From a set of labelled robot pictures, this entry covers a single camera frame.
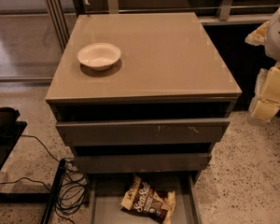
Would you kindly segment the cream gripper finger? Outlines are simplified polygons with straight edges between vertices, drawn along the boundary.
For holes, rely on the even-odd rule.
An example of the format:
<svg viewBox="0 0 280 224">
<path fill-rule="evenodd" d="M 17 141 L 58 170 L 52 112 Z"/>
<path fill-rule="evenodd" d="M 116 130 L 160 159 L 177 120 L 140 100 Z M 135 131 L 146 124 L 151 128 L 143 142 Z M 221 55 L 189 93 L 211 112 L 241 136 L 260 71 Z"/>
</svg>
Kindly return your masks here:
<svg viewBox="0 0 280 224">
<path fill-rule="evenodd" d="M 251 115 L 256 119 L 271 121 L 279 109 L 280 107 L 275 104 L 256 100 L 251 104 Z"/>
<path fill-rule="evenodd" d="M 261 26 L 259 26 L 256 30 L 250 33 L 245 38 L 246 44 L 252 46 L 264 46 L 268 25 L 269 23 L 266 21 Z"/>
</svg>

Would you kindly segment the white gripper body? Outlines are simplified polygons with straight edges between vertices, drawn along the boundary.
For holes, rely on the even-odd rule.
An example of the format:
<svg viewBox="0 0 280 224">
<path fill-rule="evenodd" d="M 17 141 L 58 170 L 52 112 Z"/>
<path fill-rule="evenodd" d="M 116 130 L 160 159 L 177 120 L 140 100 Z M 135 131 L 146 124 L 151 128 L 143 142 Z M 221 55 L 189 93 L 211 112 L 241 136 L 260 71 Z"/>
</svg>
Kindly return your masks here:
<svg viewBox="0 0 280 224">
<path fill-rule="evenodd" d="M 261 90 L 262 100 L 280 105 L 280 62 L 271 67 Z"/>
</svg>

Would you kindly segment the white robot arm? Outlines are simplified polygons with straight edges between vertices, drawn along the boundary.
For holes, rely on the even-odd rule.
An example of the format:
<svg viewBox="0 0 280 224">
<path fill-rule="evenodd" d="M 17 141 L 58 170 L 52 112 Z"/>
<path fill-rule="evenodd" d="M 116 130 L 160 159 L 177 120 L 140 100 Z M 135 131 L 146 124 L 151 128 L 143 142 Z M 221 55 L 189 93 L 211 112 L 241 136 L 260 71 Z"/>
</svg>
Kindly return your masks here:
<svg viewBox="0 0 280 224">
<path fill-rule="evenodd" d="M 269 70 L 259 71 L 255 96 L 249 107 L 253 119 L 270 122 L 280 112 L 280 7 L 268 21 L 250 33 L 245 42 L 263 46 L 266 56 L 276 61 Z"/>
</svg>

